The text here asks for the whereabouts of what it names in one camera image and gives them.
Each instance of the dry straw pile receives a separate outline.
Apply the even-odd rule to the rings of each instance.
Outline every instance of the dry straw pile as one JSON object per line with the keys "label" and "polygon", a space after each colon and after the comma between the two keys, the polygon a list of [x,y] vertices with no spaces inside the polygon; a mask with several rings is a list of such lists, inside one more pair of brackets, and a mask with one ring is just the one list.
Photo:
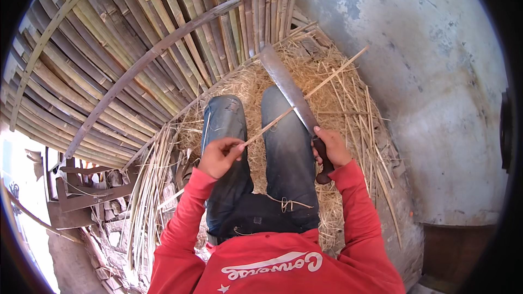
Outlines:
{"label": "dry straw pile", "polygon": [[[322,47],[308,35],[289,40],[275,49],[304,94],[309,93],[348,61],[334,46]],[[203,110],[212,96],[223,94],[234,94],[242,101],[247,121],[247,134],[250,139],[261,129],[262,95],[264,90],[271,85],[273,82],[258,60],[237,71],[229,81],[206,96],[184,116],[185,120],[181,126],[176,146],[180,150],[191,148],[193,158],[199,159]],[[378,109],[369,97],[367,86],[360,80],[356,67],[352,63],[349,64],[331,81],[317,90],[308,99],[308,102],[323,128],[338,130],[342,134],[352,156],[364,170],[367,190],[372,194],[371,198],[374,200],[376,186],[379,186],[380,183],[382,187],[389,186],[387,183],[391,182],[387,176],[388,171],[383,169],[378,156],[379,150],[386,148],[378,149],[376,136],[380,134],[382,138],[384,137],[385,144],[390,141]],[[249,145],[248,161],[254,191],[265,193],[266,160],[262,137],[256,138]],[[324,251],[339,251],[343,247],[341,195],[336,190],[334,183],[316,184],[316,190],[320,202],[321,248]]]}

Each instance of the bamboo wall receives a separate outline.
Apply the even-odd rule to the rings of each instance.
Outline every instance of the bamboo wall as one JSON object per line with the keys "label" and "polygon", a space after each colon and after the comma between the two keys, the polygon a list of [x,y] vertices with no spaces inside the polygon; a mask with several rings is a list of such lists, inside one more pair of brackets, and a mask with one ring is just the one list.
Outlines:
{"label": "bamboo wall", "polygon": [[[68,0],[35,0],[31,31],[16,34],[18,67],[2,79],[2,118],[65,152],[89,113],[124,72],[161,39],[228,0],[79,0],[44,41],[23,89],[23,73],[44,30]],[[121,168],[196,97],[265,43],[289,35],[295,0],[242,0],[158,56],[130,82],[88,132],[74,156]]]}

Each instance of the machete handle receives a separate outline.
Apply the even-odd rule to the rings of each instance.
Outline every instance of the machete handle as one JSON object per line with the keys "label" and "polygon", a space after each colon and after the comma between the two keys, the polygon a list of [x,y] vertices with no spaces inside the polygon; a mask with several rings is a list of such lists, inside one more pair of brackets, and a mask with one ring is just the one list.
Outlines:
{"label": "machete handle", "polygon": [[314,148],[318,151],[318,155],[323,160],[323,170],[321,173],[317,174],[316,181],[318,184],[328,184],[331,181],[329,173],[334,171],[334,166],[327,157],[327,147],[325,147],[325,143],[316,135],[312,138],[312,143],[314,144]]}

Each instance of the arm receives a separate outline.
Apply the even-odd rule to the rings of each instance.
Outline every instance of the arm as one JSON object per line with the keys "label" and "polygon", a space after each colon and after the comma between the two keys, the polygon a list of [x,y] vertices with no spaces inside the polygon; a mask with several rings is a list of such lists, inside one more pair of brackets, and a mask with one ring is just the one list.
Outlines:
{"label": "arm", "polygon": [[189,183],[167,222],[154,252],[150,293],[190,293],[203,274],[205,263],[194,254],[200,229],[203,204],[211,195],[214,183],[222,177],[238,157],[243,147],[233,147],[243,141],[223,138],[207,145],[198,168],[193,168]]}
{"label": "arm", "polygon": [[342,194],[345,247],[338,260],[369,275],[385,291],[404,293],[402,279],[385,252],[380,219],[360,167],[337,132],[318,130],[316,133],[324,141],[327,156],[335,167],[329,177]]}

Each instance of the hand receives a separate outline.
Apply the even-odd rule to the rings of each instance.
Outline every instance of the hand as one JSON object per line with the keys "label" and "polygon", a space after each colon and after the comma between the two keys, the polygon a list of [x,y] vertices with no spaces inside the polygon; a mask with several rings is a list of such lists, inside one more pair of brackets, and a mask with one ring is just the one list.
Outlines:
{"label": "hand", "polygon": [[212,178],[219,179],[231,168],[235,160],[242,160],[244,141],[223,138],[210,142],[203,151],[198,169]]}
{"label": "hand", "polygon": [[[352,156],[350,152],[345,148],[345,142],[342,139],[342,136],[337,131],[327,130],[319,128],[318,126],[314,127],[314,132],[318,135],[327,148],[327,157],[334,166],[334,169],[345,166],[350,163]],[[318,155],[318,151],[314,148],[314,145],[311,141],[312,153],[316,158],[316,161],[319,164],[323,163],[322,158]]]}

